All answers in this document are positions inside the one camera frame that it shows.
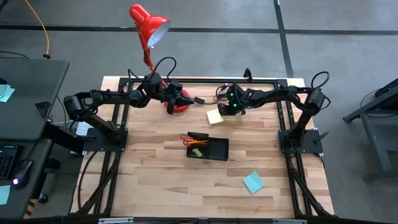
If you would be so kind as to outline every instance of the wooden tabletop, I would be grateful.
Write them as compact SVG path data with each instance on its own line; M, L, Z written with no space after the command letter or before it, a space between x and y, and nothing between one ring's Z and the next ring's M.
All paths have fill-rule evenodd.
M119 78L104 77L101 89L117 90ZM288 79L288 83L304 86L301 78ZM183 87L191 96L212 101L216 87L220 85L184 83ZM273 89L268 84L239 85L244 89ZM195 104L187 111L173 115L167 114L165 106L156 100L142 109L130 107L129 136L119 167L112 216L294 217L286 163L277 140L280 126L276 108L276 103L269 103L247 110L244 116L228 116L225 122L210 126L206 111L217 109L217 105ZM99 108L98 115L110 120L112 112L113 106L104 105ZM300 113L294 107L296 119ZM228 138L228 161L186 158L186 147L179 134L189 131ZM104 153L97 153L88 166L81 190L82 203L98 185L103 156ZM320 159L308 154L302 157L309 189L324 208L333 213ZM255 194L251 194L243 183L243 178L253 171L265 183L265 187ZM300 208L304 211L302 194L300 191L298 194ZM72 212L75 210L76 194Z

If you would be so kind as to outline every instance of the gray floor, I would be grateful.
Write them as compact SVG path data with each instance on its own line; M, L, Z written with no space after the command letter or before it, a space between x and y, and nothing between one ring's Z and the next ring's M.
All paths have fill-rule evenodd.
M133 26L127 0L31 0L45 24L74 26ZM148 0L137 1L154 14L172 20L172 27L270 28L277 21L272 0ZM398 3L394 0L280 0L286 29L397 30ZM1 22L32 23L34 16L24 1L11 1L1 12ZM102 76L149 72L135 32L49 32L53 59L71 62L60 97L99 88ZM397 78L398 36L287 35L294 76L309 85L317 72L328 70L323 88L331 106L315 117L323 140L326 174L335 213L345 218L397 222L398 181L364 184L364 174L377 172L379 164L359 121L341 119L359 107L361 98ZM45 50L42 31L0 30L0 50L41 58ZM153 61L174 56L175 76L240 77L246 67L255 77L286 77L279 34L168 33L152 51ZM159 71L166 73L171 64ZM55 105L56 121L62 121ZM55 149L63 154L65 150ZM66 214L74 170L60 171L48 179L51 195L34 216Z

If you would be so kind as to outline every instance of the black box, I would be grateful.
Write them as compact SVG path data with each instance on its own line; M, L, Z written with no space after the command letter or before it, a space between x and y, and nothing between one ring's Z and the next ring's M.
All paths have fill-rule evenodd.
M208 134L204 133L188 132L188 136L198 141L207 140L208 142L207 144L192 144L187 148L187 157L197 159L213 159L218 161L228 160L229 139L211 138ZM193 152L194 149L198 149L202 153L202 156L197 156Z

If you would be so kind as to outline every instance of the blue sticky note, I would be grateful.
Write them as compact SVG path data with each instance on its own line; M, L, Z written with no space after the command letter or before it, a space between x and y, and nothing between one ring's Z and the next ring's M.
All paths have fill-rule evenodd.
M7 93L7 91L11 88L10 85L0 85L0 98L2 98L2 96L4 96L4 94Z
M10 194L10 185L0 186L0 205L7 204L9 194Z
M15 89L13 88L8 89L7 92L0 98L0 102L7 102L14 90Z
M250 193L254 194L258 190L260 190L264 185L262 180L259 177L259 174L257 172L253 172L247 177L243 179L244 184L248 187L250 190Z

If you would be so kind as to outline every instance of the orange scissors handle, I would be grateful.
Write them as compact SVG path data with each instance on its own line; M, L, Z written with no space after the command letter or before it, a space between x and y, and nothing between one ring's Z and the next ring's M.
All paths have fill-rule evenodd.
M193 140L193 139L184 139L182 141L182 143L184 144L184 146L190 147L191 144L196 144L196 143L205 144L205 143L207 143L207 141L196 141L196 140Z
M185 140L185 139L193 139L193 137L188 136L187 134L180 134L180 138Z

